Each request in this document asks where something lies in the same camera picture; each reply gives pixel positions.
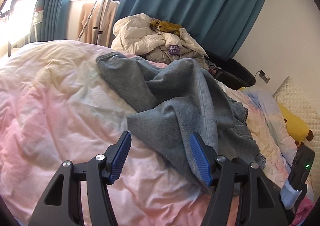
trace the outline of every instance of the gray clothing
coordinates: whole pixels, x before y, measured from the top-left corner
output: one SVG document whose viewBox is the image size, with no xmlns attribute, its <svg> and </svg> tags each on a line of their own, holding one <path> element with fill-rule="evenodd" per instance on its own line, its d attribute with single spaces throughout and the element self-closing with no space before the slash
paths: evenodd
<svg viewBox="0 0 320 226">
<path fill-rule="evenodd" d="M 96 61 L 102 78 L 138 112 L 127 117 L 129 131 L 190 182 L 207 190 L 189 145 L 194 132 L 219 155 L 264 166 L 264 156 L 245 123 L 248 110 L 229 98 L 193 59 L 176 60 L 164 69 L 119 52 Z"/>
</svg>

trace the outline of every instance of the power socket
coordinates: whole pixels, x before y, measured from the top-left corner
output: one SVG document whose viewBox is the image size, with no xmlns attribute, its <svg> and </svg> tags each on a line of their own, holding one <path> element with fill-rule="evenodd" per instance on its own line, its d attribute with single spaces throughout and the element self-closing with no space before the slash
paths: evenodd
<svg viewBox="0 0 320 226">
<path fill-rule="evenodd" d="M 261 77 L 262 80 L 267 84 L 270 81 L 270 77 L 266 75 L 266 73 L 262 70 L 259 71 L 259 76 Z"/>
</svg>

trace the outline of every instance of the pile of clothes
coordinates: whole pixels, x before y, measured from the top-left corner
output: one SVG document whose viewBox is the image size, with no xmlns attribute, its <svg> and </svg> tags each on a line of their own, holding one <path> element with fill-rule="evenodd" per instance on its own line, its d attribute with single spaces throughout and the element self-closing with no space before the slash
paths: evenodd
<svg viewBox="0 0 320 226">
<path fill-rule="evenodd" d="M 111 48 L 149 61 L 170 64 L 182 58 L 194 59 L 208 69 L 204 49 L 178 24 L 152 19 L 144 13 L 118 20 Z"/>
</svg>

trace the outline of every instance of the blue gripper pad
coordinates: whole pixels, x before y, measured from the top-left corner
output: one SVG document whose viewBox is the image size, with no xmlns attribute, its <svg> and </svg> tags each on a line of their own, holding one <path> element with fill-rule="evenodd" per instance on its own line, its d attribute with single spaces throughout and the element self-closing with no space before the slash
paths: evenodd
<svg viewBox="0 0 320 226">
<path fill-rule="evenodd" d="M 124 166 L 131 147 L 131 134 L 124 131 L 120 136 L 118 142 L 108 147 L 105 152 L 107 157 L 106 171 L 108 172 L 108 179 L 111 184 L 118 180 Z"/>
<path fill-rule="evenodd" d="M 213 178 L 211 176 L 210 172 L 210 163 L 203 151 L 203 148 L 199 142 L 199 140 L 202 141 L 201 137 L 198 139 L 197 135 L 192 134 L 190 136 L 190 147 L 192 150 L 192 154 L 196 160 L 196 164 L 198 167 L 198 170 L 200 172 L 200 176 L 202 181 L 205 181 L 207 186 L 212 185 Z"/>
</svg>

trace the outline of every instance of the pink blanket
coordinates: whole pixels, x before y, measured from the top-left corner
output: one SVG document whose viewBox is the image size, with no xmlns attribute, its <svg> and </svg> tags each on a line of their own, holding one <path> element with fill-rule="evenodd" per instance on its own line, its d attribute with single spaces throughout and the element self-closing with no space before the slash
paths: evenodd
<svg viewBox="0 0 320 226">
<path fill-rule="evenodd" d="M 110 89 L 95 63 L 112 51 L 68 40 L 33 43 L 0 67 L 0 194 L 24 225 L 64 160 L 86 162 L 127 130 L 126 116 L 135 111 Z M 249 115 L 250 128 L 259 122 Z M 256 131 L 267 129 L 261 124 Z M 282 167 L 274 164 L 273 174 L 281 175 Z M 134 136 L 122 174 L 108 192 L 119 225 L 200 225 L 210 198 Z M 237 202 L 228 225 L 234 225 Z"/>
</svg>

